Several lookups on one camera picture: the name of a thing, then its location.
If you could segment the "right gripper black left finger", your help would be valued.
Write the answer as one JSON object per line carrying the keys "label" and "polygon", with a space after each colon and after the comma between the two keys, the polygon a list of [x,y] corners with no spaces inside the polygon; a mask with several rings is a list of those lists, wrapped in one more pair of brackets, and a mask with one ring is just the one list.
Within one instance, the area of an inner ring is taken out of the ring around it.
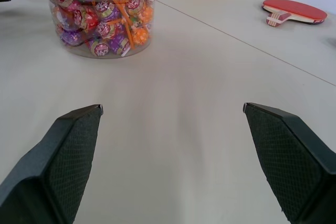
{"label": "right gripper black left finger", "polygon": [[73,224],[102,115],[94,104],[55,120],[0,184],[0,224]]}

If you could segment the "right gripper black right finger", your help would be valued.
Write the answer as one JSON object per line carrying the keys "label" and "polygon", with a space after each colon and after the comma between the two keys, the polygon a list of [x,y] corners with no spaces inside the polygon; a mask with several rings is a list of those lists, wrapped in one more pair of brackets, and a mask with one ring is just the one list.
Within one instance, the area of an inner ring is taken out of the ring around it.
{"label": "right gripper black right finger", "polygon": [[262,171],[291,224],[336,224],[336,153],[298,116],[245,103]]}

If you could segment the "red wrapped lollipop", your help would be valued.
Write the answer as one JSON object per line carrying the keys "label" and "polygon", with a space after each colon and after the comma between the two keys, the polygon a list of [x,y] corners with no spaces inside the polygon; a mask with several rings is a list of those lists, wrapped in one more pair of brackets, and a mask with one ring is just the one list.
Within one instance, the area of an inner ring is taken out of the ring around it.
{"label": "red wrapped lollipop", "polygon": [[92,7],[79,7],[73,12],[75,24],[85,32],[92,31],[99,23],[99,18]]}

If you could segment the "purple wrapped lollipop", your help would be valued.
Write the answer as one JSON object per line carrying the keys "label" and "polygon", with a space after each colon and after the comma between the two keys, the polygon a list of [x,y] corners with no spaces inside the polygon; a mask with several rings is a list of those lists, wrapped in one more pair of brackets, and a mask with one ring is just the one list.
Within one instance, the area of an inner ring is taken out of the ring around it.
{"label": "purple wrapped lollipop", "polygon": [[101,39],[93,39],[88,42],[90,52],[97,58],[105,56],[109,51],[109,45]]}
{"label": "purple wrapped lollipop", "polygon": [[63,31],[60,39],[70,46],[79,46],[83,42],[83,35],[81,30]]}
{"label": "purple wrapped lollipop", "polygon": [[109,21],[121,18],[121,12],[113,2],[103,1],[96,3],[94,7],[101,21]]}

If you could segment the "clear plastic lollipop jar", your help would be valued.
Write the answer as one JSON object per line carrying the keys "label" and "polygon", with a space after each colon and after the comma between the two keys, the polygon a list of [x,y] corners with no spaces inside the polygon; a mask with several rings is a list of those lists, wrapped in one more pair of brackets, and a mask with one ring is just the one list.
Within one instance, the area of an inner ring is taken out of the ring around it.
{"label": "clear plastic lollipop jar", "polygon": [[55,31],[69,51],[121,58],[152,40],[155,0],[49,0]]}

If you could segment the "orange wrapped lollipop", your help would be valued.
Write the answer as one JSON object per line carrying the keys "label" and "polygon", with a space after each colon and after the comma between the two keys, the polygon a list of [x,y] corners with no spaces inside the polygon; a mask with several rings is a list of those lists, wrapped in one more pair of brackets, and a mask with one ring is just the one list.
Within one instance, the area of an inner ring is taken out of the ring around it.
{"label": "orange wrapped lollipop", "polygon": [[131,26],[131,36],[132,41],[136,46],[143,46],[148,42],[150,33],[144,27]]}

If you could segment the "red table tennis paddle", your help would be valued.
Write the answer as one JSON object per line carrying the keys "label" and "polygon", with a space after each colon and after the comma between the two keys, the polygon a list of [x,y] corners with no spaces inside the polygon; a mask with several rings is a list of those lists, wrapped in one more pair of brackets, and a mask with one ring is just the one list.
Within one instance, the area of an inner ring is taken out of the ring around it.
{"label": "red table tennis paddle", "polygon": [[291,0],[265,0],[262,8],[269,12],[266,23],[278,27],[288,20],[307,24],[321,24],[328,14],[316,7]]}

